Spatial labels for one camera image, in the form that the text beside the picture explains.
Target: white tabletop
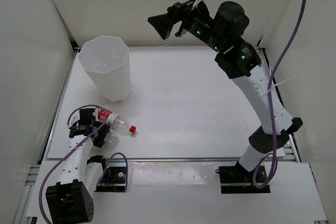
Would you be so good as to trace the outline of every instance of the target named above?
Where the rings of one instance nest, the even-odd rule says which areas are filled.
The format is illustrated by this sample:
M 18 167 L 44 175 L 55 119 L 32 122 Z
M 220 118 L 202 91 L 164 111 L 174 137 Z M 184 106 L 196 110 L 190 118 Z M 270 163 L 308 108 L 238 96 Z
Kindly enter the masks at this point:
M 38 191 L 54 161 L 43 162 L 27 216 L 45 223 Z M 314 224 L 326 220 L 308 164 L 279 162 L 270 194 L 221 194 L 218 162 L 129 162 L 126 193 L 93 193 L 92 224 Z M 54 185 L 63 165 L 52 173 Z M 45 197 L 44 208 L 49 216 Z
M 240 157 L 260 121 L 240 89 L 214 61 L 207 47 L 130 48 L 132 92 L 111 103 L 99 93 L 75 60 L 48 158 L 69 149 L 69 114 L 98 104 L 125 116 L 135 136 L 119 136 L 114 148 L 92 155 L 123 152 L 128 158 Z M 284 156 L 283 149 L 278 156 Z

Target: bottle label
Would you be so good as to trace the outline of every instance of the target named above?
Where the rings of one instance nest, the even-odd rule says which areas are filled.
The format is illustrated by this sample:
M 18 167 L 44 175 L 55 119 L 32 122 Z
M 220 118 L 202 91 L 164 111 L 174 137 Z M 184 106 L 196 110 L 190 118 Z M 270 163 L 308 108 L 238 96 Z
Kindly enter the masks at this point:
M 109 111 L 109 110 L 105 110 L 105 113 L 106 113 L 106 116 L 107 116 L 106 124 L 109 125 L 109 126 L 113 126 L 113 123 L 114 123 L 115 119 L 116 119 L 117 116 L 119 116 L 119 115 L 117 115 L 117 114 L 115 114 L 115 113 L 113 113 L 113 112 L 111 112 L 111 111 Z M 99 121 L 100 121 L 101 123 L 104 122 L 105 117 L 104 117 L 104 112 L 103 112 L 103 111 L 100 111 L 100 112 L 99 112 L 98 119 L 99 119 Z

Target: mounting plate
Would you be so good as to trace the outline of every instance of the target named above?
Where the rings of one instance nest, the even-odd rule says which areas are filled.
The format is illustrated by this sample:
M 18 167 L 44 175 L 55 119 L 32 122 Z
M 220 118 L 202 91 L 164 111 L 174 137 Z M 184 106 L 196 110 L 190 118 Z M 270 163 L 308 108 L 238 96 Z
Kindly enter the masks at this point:
M 105 193 L 123 193 L 125 192 L 126 181 L 126 167 L 124 166 L 112 166 L 106 171 L 106 177 L 103 178 L 101 186 L 96 188 L 96 191 Z
M 241 173 L 236 166 L 220 166 L 216 173 L 220 178 L 220 190 L 222 194 L 265 194 L 270 193 L 269 185 L 257 188 L 253 185 L 253 173 L 249 176 Z M 267 178 L 264 166 L 261 166 L 257 174 L 257 183 L 263 183 Z

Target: red bottle cap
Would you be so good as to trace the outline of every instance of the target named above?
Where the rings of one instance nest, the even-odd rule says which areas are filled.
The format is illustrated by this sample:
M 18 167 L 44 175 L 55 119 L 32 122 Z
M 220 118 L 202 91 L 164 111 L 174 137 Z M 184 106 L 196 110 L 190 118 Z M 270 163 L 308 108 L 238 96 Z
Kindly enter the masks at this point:
M 136 130 L 137 130 L 137 128 L 135 126 L 131 126 L 130 127 L 130 132 L 131 133 L 134 133 Z

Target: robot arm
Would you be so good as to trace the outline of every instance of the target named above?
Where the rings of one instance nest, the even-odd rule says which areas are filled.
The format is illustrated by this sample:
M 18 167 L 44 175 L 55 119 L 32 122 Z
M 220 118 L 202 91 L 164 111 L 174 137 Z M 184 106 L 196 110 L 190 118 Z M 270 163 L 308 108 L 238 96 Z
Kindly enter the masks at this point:
M 177 22 L 182 22 L 176 37 L 186 32 L 217 52 L 215 61 L 230 79 L 242 90 L 256 111 L 259 127 L 250 137 L 246 152 L 237 162 L 236 167 L 246 176 L 250 176 L 260 160 L 272 151 L 272 126 L 269 102 L 267 98 L 266 77 L 261 59 L 254 47 L 241 36 L 249 24 L 244 9 L 235 2 L 224 2 L 212 19 L 204 2 L 189 0 L 177 2 L 167 9 L 166 14 L 148 18 L 162 39 L 167 39 Z M 289 140 L 289 134 L 302 126 L 300 118 L 293 118 L 282 106 L 274 93 L 277 148 L 283 147 Z
M 101 125 L 96 121 L 94 109 L 82 109 L 79 113 L 80 120 L 70 128 L 69 151 Z M 53 223 L 83 223 L 93 219 L 92 194 L 102 176 L 105 159 L 95 156 L 88 160 L 88 156 L 93 146 L 102 147 L 109 131 L 110 126 L 104 125 L 91 141 L 78 147 L 66 160 L 56 185 L 47 188 L 46 198 Z

